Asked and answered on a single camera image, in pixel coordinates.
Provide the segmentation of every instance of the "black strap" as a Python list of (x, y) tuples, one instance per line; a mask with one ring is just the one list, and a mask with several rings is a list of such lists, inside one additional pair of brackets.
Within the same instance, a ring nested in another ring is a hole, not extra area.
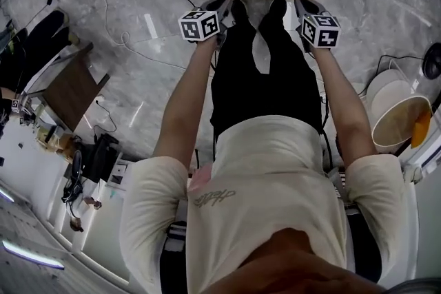
[(354, 214), (347, 214), (347, 219), (351, 228), (356, 273), (378, 283), (382, 272), (381, 254), (365, 217), (358, 210)]
[[(167, 230), (161, 258), (159, 260), (159, 276), (161, 279), (161, 289), (163, 294), (187, 294), (187, 265), (185, 263), (185, 236), (176, 235), (174, 226), (179, 228), (186, 227), (187, 223), (175, 222)], [(183, 242), (182, 251), (167, 250), (168, 240), (178, 240)]]

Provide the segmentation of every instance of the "orange object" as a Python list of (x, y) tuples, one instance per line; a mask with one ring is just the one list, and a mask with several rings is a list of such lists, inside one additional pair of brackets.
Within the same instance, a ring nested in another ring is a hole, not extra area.
[(418, 147), (422, 144), (427, 136), (430, 126), (431, 112), (430, 109), (420, 114), (413, 126), (413, 133), (411, 139), (411, 148)]

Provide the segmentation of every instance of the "white t-shirt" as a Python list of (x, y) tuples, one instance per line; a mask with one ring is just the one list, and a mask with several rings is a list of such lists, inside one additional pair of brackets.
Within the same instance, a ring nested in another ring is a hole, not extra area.
[[(121, 221), (128, 269), (149, 293), (160, 293), (157, 255), (178, 200), (188, 197), (187, 286), (200, 293), (237, 269), (273, 233), (304, 231), (314, 253), (346, 268), (346, 214), (322, 170), (317, 131), (286, 116), (243, 121), (219, 136), (212, 179), (186, 195), (187, 170), (157, 157), (133, 168)], [(395, 156), (360, 158), (346, 170), (351, 201), (369, 214), (383, 275), (399, 247), (404, 182)]]

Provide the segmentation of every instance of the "black shoe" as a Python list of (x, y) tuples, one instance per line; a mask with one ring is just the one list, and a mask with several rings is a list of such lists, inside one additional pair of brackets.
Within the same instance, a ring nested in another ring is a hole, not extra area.
[(241, 0), (233, 0), (232, 15), (236, 23), (249, 22), (247, 7)]
[(275, 19), (283, 19), (287, 13), (287, 1), (286, 0), (273, 0), (269, 6), (268, 14)]

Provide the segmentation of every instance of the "ceiling light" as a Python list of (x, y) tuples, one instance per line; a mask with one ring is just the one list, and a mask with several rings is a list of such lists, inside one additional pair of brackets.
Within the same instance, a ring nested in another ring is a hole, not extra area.
[(5, 247), (5, 250), (7, 252), (17, 255), (25, 260), (29, 260), (37, 264), (43, 264), (45, 266), (49, 266), (54, 269), (64, 269), (62, 263), (50, 258), (45, 258), (43, 256), (37, 255), (36, 253), (31, 253), (28, 250), (22, 249), (17, 245), (13, 245), (6, 240), (3, 240), (3, 246)]
[(0, 195), (2, 195), (6, 200), (10, 202), (14, 202), (14, 199), (8, 195), (6, 191), (4, 191), (2, 188), (0, 188)]

